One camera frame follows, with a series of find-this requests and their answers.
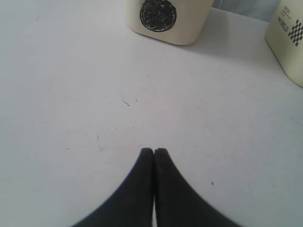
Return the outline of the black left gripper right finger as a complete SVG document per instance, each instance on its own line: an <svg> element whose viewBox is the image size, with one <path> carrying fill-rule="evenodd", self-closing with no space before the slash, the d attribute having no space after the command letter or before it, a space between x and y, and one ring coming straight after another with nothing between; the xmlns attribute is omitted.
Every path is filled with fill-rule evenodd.
<svg viewBox="0 0 303 227"><path fill-rule="evenodd" d="M187 183L168 151L154 152L155 210L159 227L238 227Z"/></svg>

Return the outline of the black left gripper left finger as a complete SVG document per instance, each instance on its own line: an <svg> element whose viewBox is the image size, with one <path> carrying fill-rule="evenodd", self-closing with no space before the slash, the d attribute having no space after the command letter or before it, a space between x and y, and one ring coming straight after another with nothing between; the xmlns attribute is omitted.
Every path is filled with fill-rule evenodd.
<svg viewBox="0 0 303 227"><path fill-rule="evenodd" d="M141 149L120 186L75 227L151 227L154 203L154 153Z"/></svg>

